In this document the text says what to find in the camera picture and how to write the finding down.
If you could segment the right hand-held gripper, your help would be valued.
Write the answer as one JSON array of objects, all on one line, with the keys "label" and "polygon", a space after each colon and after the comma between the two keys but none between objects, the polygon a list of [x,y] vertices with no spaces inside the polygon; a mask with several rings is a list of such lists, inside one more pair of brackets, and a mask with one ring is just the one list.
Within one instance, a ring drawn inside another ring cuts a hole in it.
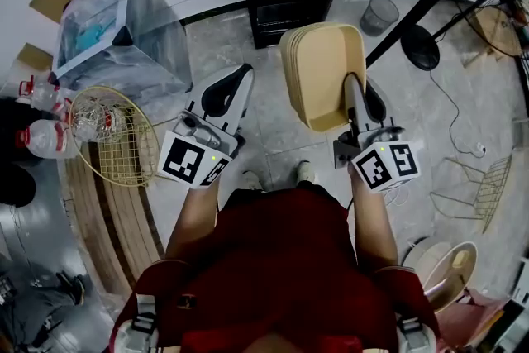
[{"label": "right hand-held gripper", "polygon": [[347,131],[333,141],[335,168],[353,165],[372,193],[385,192],[418,178],[421,170],[416,149],[401,139],[400,126],[392,126],[387,98],[379,86],[367,80],[364,92],[358,76],[350,73],[344,81],[344,99],[346,115],[360,133],[354,136]]}]

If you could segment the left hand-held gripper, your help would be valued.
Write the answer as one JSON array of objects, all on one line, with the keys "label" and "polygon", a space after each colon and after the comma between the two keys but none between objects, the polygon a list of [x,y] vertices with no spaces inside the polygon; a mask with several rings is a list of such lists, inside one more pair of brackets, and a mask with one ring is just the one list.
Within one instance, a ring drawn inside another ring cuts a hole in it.
[{"label": "left hand-held gripper", "polygon": [[157,174],[190,188],[208,188],[245,144],[236,130],[253,86],[249,64],[228,66],[197,83],[174,129],[165,132]]}]

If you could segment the stack of beige trays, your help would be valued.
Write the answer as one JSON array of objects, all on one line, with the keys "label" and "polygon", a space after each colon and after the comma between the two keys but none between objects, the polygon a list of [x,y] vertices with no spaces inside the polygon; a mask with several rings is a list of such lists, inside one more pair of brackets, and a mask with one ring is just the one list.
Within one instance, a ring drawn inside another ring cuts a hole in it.
[{"label": "stack of beige trays", "polygon": [[350,24],[319,22],[286,31],[279,47],[290,104],[299,119],[316,132],[344,126],[346,76],[355,74],[366,90],[360,31]]}]

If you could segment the person's left forearm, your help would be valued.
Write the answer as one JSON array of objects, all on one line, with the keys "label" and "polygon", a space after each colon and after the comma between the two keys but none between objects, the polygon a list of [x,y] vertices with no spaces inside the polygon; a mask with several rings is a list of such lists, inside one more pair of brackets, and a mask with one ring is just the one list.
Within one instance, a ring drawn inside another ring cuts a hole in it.
[{"label": "person's left forearm", "polygon": [[176,260],[193,243],[209,235],[216,224],[219,181],[208,188],[191,188],[186,195],[177,222],[165,250],[166,260]]}]

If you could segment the person's right forearm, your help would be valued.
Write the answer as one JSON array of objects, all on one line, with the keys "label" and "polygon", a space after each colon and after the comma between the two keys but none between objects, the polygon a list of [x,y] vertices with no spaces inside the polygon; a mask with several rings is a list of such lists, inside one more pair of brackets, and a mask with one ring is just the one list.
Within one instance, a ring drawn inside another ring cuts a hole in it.
[{"label": "person's right forearm", "polygon": [[372,193],[348,164],[355,214],[355,251],[359,267],[369,273],[398,264],[398,249],[382,193]]}]

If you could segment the person's left white shoe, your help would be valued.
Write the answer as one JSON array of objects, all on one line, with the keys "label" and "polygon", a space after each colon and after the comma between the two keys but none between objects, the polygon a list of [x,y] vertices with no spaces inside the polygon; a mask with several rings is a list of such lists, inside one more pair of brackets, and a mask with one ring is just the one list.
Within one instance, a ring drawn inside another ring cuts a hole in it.
[{"label": "person's left white shoe", "polygon": [[242,188],[247,190],[264,192],[264,188],[260,182],[258,175],[252,171],[245,171],[242,173]]}]

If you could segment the person's white shoe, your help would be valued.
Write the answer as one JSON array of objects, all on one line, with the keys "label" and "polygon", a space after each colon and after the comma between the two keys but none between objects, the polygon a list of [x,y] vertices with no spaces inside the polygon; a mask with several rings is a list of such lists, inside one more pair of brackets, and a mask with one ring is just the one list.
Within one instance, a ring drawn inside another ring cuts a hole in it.
[{"label": "person's white shoe", "polygon": [[252,171],[245,171],[242,173],[242,188],[247,190],[264,192],[264,188],[260,182],[258,175]]},{"label": "person's white shoe", "polygon": [[302,160],[299,162],[296,170],[297,183],[309,182],[313,184],[316,179],[315,171],[312,168],[312,164],[308,160]]}]

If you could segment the person's right white shoe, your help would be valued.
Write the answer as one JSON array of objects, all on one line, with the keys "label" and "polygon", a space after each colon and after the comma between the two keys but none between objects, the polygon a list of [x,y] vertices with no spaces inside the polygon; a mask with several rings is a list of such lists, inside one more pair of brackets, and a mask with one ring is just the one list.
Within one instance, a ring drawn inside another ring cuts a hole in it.
[{"label": "person's right white shoe", "polygon": [[297,183],[309,182],[313,184],[316,179],[315,171],[312,168],[312,164],[308,160],[302,160],[299,162],[296,170]]}]

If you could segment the black mesh wastebasket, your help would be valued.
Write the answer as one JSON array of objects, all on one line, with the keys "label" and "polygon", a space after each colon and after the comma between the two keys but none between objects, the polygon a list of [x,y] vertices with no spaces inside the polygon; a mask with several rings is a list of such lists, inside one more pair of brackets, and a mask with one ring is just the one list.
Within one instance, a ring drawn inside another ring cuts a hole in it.
[{"label": "black mesh wastebasket", "polygon": [[392,0],[369,0],[360,18],[361,30],[367,36],[380,36],[399,19],[399,11]]}]

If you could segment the clear acrylic box table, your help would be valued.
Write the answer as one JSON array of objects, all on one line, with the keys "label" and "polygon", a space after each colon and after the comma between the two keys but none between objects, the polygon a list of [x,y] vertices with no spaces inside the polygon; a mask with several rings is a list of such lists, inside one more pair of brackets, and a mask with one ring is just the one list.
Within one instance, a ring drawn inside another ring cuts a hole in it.
[{"label": "clear acrylic box table", "polygon": [[[76,51],[81,30],[111,19],[96,45]],[[165,0],[72,0],[60,18],[52,72],[73,90],[104,85],[135,99],[192,86],[187,37]]]}]

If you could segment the crumpled clear plastic bottle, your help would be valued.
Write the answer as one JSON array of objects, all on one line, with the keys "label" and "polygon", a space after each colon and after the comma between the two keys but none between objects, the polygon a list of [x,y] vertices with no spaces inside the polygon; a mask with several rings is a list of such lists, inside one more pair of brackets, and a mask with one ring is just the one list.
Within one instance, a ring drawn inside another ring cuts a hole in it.
[{"label": "crumpled clear plastic bottle", "polygon": [[108,141],[126,129],[123,110],[117,105],[103,104],[95,98],[80,103],[72,118],[74,138],[78,141]]}]

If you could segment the teal plastic item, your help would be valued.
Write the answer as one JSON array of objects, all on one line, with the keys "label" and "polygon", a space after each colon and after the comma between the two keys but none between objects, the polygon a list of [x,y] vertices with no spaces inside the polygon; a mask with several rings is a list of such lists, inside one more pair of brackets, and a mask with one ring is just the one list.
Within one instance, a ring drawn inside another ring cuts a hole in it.
[{"label": "teal plastic item", "polygon": [[115,21],[116,19],[111,19],[110,21],[93,24],[81,30],[75,40],[76,51],[81,53],[96,45],[107,30],[115,24]]}]

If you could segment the person's red shirt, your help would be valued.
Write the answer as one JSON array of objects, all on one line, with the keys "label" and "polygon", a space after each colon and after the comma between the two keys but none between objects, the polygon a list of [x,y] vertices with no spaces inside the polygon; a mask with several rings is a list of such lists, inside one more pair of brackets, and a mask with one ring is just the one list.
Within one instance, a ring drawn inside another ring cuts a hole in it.
[{"label": "person's red shirt", "polygon": [[363,271],[347,217],[305,188],[233,194],[209,235],[143,272],[109,353],[243,353],[266,336],[302,353],[399,353],[406,323],[436,342],[417,275]]}]

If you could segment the round wooden table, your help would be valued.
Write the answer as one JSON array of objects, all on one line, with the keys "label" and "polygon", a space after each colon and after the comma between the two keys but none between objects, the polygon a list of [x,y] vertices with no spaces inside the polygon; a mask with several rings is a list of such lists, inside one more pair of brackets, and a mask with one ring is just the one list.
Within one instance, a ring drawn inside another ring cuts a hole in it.
[{"label": "round wooden table", "polygon": [[98,149],[60,162],[66,211],[98,290],[127,297],[143,271],[164,257],[146,188],[122,187],[96,174]]}]

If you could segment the clear plastic water bottles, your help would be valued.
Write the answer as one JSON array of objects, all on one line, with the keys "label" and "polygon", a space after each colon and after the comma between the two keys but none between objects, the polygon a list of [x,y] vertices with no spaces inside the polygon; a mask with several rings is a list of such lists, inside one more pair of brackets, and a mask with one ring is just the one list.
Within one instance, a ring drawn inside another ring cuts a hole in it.
[{"label": "clear plastic water bottles", "polygon": [[69,127],[55,120],[36,120],[26,129],[17,131],[15,144],[42,159],[67,160],[79,154]]}]

